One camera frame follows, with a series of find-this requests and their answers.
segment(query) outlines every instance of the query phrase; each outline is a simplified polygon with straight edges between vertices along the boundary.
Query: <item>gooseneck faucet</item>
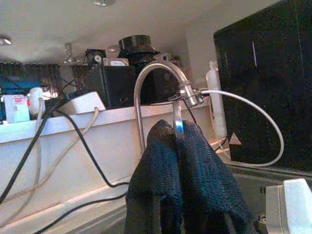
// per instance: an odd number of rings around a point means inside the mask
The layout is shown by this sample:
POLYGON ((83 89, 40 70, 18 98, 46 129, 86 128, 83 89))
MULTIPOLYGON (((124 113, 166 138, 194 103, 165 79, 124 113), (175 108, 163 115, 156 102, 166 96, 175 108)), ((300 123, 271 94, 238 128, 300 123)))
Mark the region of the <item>gooseneck faucet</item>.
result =
POLYGON ((191 108, 203 102, 203 100, 198 96, 198 94, 193 90, 191 87, 191 83, 186 79, 186 76, 178 68, 171 62, 166 61, 154 61, 147 64, 136 80, 135 92, 134 92, 134 103, 135 103, 135 111, 136 111, 136 124, 138 130, 138 136, 140 139, 140 147, 141 147, 141 154, 144 153, 145 150, 145 139, 144 139, 144 131, 143 131, 143 124, 142 124, 142 115, 141 115, 141 104, 140 104, 140 96, 141 96, 141 89, 142 84, 146 78, 146 76, 154 69, 162 68, 167 70, 168 72, 172 73, 174 77, 179 82, 179 95, 185 101, 185 104, 191 108))

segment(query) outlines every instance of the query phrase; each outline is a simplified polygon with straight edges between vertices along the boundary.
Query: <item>white cable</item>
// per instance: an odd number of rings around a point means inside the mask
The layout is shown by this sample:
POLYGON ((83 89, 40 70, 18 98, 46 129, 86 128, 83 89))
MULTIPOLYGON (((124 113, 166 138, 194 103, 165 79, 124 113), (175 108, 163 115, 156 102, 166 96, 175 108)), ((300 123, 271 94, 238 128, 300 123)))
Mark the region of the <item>white cable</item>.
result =
MULTIPOLYGON (((90 120, 90 122, 88 123, 88 125, 86 126, 85 129, 83 129, 83 131, 81 132, 82 135, 86 134, 86 132, 91 128, 91 126, 94 124, 94 122, 96 121, 97 117, 98 117, 98 113, 99 113, 99 110, 98 108, 96 107, 95 108, 95 112, 92 116, 92 119, 90 120)), ((31 188, 28 188, 28 189, 24 189, 24 190, 21 190, 11 196, 8 196, 4 201, 3 203, 5 202, 8 202, 12 199, 15 199, 19 196, 22 196, 30 191, 33 191, 39 187, 41 187, 49 178, 50 176, 52 175, 53 171, 55 170, 55 168, 57 167, 57 165, 60 163, 60 161, 64 158, 64 156, 67 154, 67 152, 80 140, 79 136, 75 137, 74 140, 68 144, 68 146, 60 153, 60 155, 56 158, 56 160, 54 161, 54 164, 52 165, 52 167, 49 169, 49 171, 46 173, 46 175, 44 176, 44 178, 40 181, 39 184, 37 184, 36 186, 33 186, 31 188)))
MULTIPOLYGON (((38 113, 38 117, 37 117, 37 121, 36 121, 36 127, 35 127, 36 132, 38 131, 38 128, 40 126, 40 121, 41 121, 42 114, 43 114, 43 107, 44 107, 44 101, 41 97, 39 97, 39 113, 38 113)), ((40 142, 40 138, 37 139, 36 147, 37 147, 37 157, 36 157, 37 166, 36 166, 36 175, 35 175, 34 186, 38 185, 38 182, 40 179, 40 172, 41 172, 41 142, 40 142)), ((31 193, 29 194, 28 198, 21 205, 21 207, 16 212, 14 212, 14 214, 12 214, 6 220, 1 222, 0 227, 8 224, 12 219, 14 219, 16 216, 18 216, 25 209, 25 207, 29 204, 29 202, 31 201, 31 199, 34 196, 34 193, 35 193, 35 190, 32 190, 31 193)))
POLYGON ((275 123, 275 121, 271 118, 271 116, 269 116, 268 113, 266 113, 261 107, 259 107, 258 105, 254 104, 253 102, 239 96, 239 95, 236 95, 236 94, 232 94, 232 93, 229 93, 229 92, 225 92, 225 91, 220 91, 220 90, 201 90, 201 94, 205 95, 205 94, 221 94, 221 95, 225 95, 225 96, 229 96, 229 97, 232 97, 232 98, 235 98, 235 99, 238 99, 252 107, 254 107, 256 110, 258 110, 261 114, 263 114, 265 116, 265 118, 268 119, 268 121, 273 125, 273 127, 275 128, 276 132, 277 132, 277 135, 278 135, 278 138, 279 138, 279 141, 280 141, 280 151, 277 155, 277 157, 272 160, 271 162, 268 162, 268 163, 263 163, 263 164, 250 164, 250 163, 243 163, 243 162, 238 162, 238 164, 242 165, 242 166, 248 166, 248 167, 266 167, 266 166, 271 166, 273 165, 274 163, 276 163, 277 161, 280 160, 280 158, 282 157, 283 155, 283 152, 284 152, 284 139, 283 139, 283 135, 281 133, 281 131, 279 130, 277 124, 275 123))

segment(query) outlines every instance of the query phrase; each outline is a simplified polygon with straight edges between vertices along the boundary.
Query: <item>white ceiling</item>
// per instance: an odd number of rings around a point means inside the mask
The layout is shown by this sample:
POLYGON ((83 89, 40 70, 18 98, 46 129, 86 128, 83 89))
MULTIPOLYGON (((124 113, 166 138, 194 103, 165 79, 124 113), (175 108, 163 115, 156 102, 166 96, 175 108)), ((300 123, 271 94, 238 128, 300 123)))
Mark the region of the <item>white ceiling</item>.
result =
POLYGON ((107 7, 93 0, 0 0, 1 61, 56 62, 64 44, 81 57, 86 48, 118 44, 121 38, 147 34, 152 46, 168 48, 184 35, 184 26, 221 0, 115 0, 107 7))

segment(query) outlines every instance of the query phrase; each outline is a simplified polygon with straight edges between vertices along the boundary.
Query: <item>white container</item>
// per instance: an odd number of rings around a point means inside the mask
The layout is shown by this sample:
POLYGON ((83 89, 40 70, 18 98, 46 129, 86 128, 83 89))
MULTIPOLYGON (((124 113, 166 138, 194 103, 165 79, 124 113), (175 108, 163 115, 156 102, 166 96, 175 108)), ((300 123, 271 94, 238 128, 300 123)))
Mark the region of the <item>white container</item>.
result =
POLYGON ((24 95, 3 95, 6 121, 17 123, 29 121, 27 97, 24 95))
MULTIPOLYGON (((210 66, 210 70, 206 74, 208 89, 221 90, 217 63, 210 62, 209 66, 210 66)), ((228 133, 226 129, 222 95, 210 94, 210 98, 211 98, 213 114, 214 114, 214 119, 213 119, 212 124, 214 125, 215 135, 218 138, 225 138, 227 137, 228 133)))
POLYGON ((29 112, 32 117, 37 117, 39 113, 39 98, 42 98, 43 90, 40 87, 32 88, 29 92, 29 112))

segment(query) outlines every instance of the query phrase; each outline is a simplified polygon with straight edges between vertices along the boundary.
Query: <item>curved metal pipe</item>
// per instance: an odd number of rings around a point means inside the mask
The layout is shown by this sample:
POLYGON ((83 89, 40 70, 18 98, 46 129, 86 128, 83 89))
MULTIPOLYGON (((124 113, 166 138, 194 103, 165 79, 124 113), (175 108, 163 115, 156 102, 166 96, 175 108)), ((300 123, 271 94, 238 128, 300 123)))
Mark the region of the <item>curved metal pipe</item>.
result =
POLYGON ((194 92, 193 88, 190 85, 190 82, 186 79, 186 76, 184 73, 175 66, 173 63, 165 62, 165 61, 154 61, 149 64, 147 64, 140 74, 137 77, 136 80, 136 86, 135 86, 135 92, 134 92, 134 103, 135 103, 135 110, 136 110, 136 124, 137 124, 137 130, 138 130, 138 136, 140 139, 140 147, 141 147, 141 154, 144 153, 145 150, 145 139, 144 139, 144 132, 143 132, 143 125, 142 125, 142 114, 141 114, 141 89, 142 84, 146 78, 146 76, 154 69, 162 68, 167 70, 168 72, 172 73, 175 78, 179 82, 179 89, 180 94, 182 98, 185 100, 185 103, 188 107, 193 107, 198 105, 201 100, 197 98, 197 94, 194 92))

